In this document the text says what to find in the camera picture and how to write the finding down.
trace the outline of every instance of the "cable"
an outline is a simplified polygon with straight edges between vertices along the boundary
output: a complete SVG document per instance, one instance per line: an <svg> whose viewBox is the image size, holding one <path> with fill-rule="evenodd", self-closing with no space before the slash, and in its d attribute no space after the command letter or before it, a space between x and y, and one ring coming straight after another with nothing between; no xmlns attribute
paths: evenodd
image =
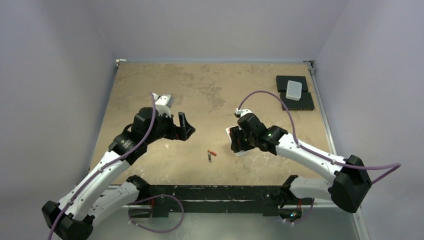
<svg viewBox="0 0 424 240"><path fill-rule="evenodd" d="M311 214L314 204L315 204L315 198L312 198L312 203L310 204L310 208L307 210L306 214L302 215L302 217L298 221L292 221L291 224L292 225L300 224L302 221L304 221L309 216L309 214Z"/></svg>
<svg viewBox="0 0 424 240"><path fill-rule="evenodd" d="M155 229L148 228L146 226L140 225L137 222L135 222L131 218L130 211L128 210L129 223L132 223L132 224L134 224L135 226L137 226L139 228L142 228L144 230L147 230L147 231L150 231L150 232L156 233L156 234L166 234L166 233L170 233L170 232L174 231L175 229L177 229L183 223L183 220L184 220L184 208L183 208L183 204L176 197L171 196L171 195L167 195L167 194L156 195L156 196L148 197L148 198L143 199L143 200L135 201L133 203L130 203L130 205L140 204L140 203L143 203L145 201L149 201L151 199L157 199L157 198L162 198L162 197L167 197L167 198L171 198L171 199L175 200L178 203L179 207L181 208L181 218L179 219L179 222L174 227L172 227L171 229L168 229L168 230L155 230Z"/></svg>
<svg viewBox="0 0 424 240"><path fill-rule="evenodd" d="M70 198L70 200L68 201L68 203L63 207L63 209L60 211L59 215L57 215L56 219L54 220L53 224L51 225L50 228L50 232L48 233L48 237L47 240L51 240L53 233L55 232L55 228L58 225L59 221L61 220L62 216L65 214L65 212L68 210L68 208L70 207L71 203L78 197L78 195L84 190L85 187L87 187L87 185L89 183L91 183L93 181L93 179L95 177L97 177L97 175L99 175L103 170L105 170L107 167L109 167L110 165L124 160L126 157L128 157L128 155L132 154L136 149L138 149L147 139L147 137L149 136L150 132L153 129L153 124L155 123L155 117L156 117L156 105L155 105L155 97L153 96L153 93L150 93L151 95L151 102L152 102L152 114L151 114L151 121L150 121L150 125L148 126L147 132L146 134L143 136L143 138L140 140L140 142L137 143L137 145L135 145L133 148L131 148L128 152L124 153L123 155L121 155L120 157L106 163L104 166L101 167L101 169L97 170L93 175L91 175L87 181L85 181L80 188L78 188L78 190L75 191L75 193L72 195L72 197Z"/></svg>
<svg viewBox="0 0 424 240"><path fill-rule="evenodd" d="M252 96L253 94L257 94L257 93L265 93L265 94L269 94L271 96L273 96L274 98L276 98L284 107L285 111L288 114L288 118L290 119L290 123L291 123L291 128L292 128L292 132L293 132L293 138L294 138L294 142L296 143L297 146L299 146L301 149L305 150L306 152L313 154L319 158L322 158L324 160L327 160L331 163L333 163L333 160L327 156L324 156L318 152L315 152L307 147L304 147L302 144L299 144L299 140L298 137L296 136L296 129L295 129L295 123L293 122L293 118L292 115L290 114L289 109L287 108L286 104L284 104L283 100L281 100L277 95L275 95L272 92L269 91L265 91L265 90L258 90L258 91L254 91L252 93L250 93L249 95L247 95L243 101L241 101L240 105L238 106L238 110L241 109L242 105L245 103L245 101ZM346 167L346 168L350 168L350 169L358 169L358 170L385 170L385 169L389 169L387 172L383 173L382 175L380 175L379 177L377 177L376 179L374 179L372 181L372 184L377 183L378 181L380 181L381 179L383 179L384 177L386 177L387 175L389 175L390 173L392 173L393 171L395 171L396 169L401 167L401 164L399 162L396 163L392 163L392 164L388 164L388 165L383 165L383 166L355 166L355 165L350 165L350 164L345 164L345 163L341 163L338 161L335 161L334 164L342 166L342 167Z"/></svg>

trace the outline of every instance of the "black metal frame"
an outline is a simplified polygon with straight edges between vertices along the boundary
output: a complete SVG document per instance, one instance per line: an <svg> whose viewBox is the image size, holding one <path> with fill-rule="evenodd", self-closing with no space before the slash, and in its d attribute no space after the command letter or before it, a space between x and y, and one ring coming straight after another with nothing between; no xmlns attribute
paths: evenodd
<svg viewBox="0 0 424 240"><path fill-rule="evenodd" d="M299 199L290 192L290 184L296 178L290 176L281 185L150 185L134 175L127 179L140 191L138 200L157 195L171 195L182 203L185 213L231 213L262 214L264 217L281 216L290 218L285 205L297 205ZM312 198L302 199L303 205L310 205ZM169 213L180 213L176 201L167 197L154 200L152 217L166 218ZM133 217L150 217L150 214L132 214Z"/></svg>

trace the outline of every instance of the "tabletop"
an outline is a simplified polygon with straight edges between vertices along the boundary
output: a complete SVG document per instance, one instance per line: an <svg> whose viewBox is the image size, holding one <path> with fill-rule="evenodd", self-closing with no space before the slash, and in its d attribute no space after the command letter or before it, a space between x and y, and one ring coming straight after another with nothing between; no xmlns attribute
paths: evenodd
<svg viewBox="0 0 424 240"><path fill-rule="evenodd" d="M160 139L147 148L112 184L139 175L163 185L281 185L290 175L319 177L308 168L269 152L253 149L236 156L226 128L237 125L234 111L249 93L277 94L276 76L305 76L315 109L292 111L298 139L329 152L327 133L311 75L304 64L252 63L130 63L121 62L91 161L100 161L114 137L133 122L134 115L152 105L149 92L175 97L171 112L184 112L196 132L187 141ZM243 105L268 128L292 132L281 104L265 93L252 95ZM207 151L217 153L208 161Z"/></svg>

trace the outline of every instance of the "beige tabletop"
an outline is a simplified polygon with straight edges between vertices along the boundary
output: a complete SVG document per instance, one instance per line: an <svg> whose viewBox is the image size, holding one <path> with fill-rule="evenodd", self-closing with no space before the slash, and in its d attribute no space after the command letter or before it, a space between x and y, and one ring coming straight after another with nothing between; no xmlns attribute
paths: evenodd
<svg viewBox="0 0 424 240"><path fill-rule="evenodd" d="M132 123L142 107L152 105L149 92L175 97L171 111L184 112L196 132L187 141L160 139L147 148L113 184L139 175L150 184L176 185L281 185L289 175L319 177L304 166L259 149L237 157L230 150L225 128L235 126L234 110L256 90L277 94L276 75L306 76L315 105L313 111L292 111L297 137L329 151L320 106L308 68L303 64L237 63L122 63L101 125L93 168L114 137ZM270 95L257 93L243 105L267 126L292 131L287 113ZM207 150L217 153L208 161Z"/></svg>

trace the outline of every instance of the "small object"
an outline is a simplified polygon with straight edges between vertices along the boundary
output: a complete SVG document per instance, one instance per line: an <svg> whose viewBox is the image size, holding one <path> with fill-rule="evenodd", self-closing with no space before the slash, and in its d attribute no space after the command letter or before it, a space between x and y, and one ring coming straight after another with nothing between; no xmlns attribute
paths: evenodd
<svg viewBox="0 0 424 240"><path fill-rule="evenodd" d="M294 101L299 101L302 96L302 83L297 81L288 81L287 91L285 92L285 98Z"/></svg>
<svg viewBox="0 0 424 240"><path fill-rule="evenodd" d="M214 155L215 157L217 156L217 154L214 151L211 150L207 150L210 154Z"/></svg>
<svg viewBox="0 0 424 240"><path fill-rule="evenodd" d="M289 111L292 110L306 110L311 111L315 109L314 101L312 100L312 95L310 92L302 92L301 98L299 101L293 101L286 98L286 93L281 92L279 94L280 99L287 106Z"/></svg>
<svg viewBox="0 0 424 240"><path fill-rule="evenodd" d="M287 83L294 81L302 84L302 93L308 92L308 84L305 76L277 76L275 78L277 84L277 91L279 93L287 92Z"/></svg>

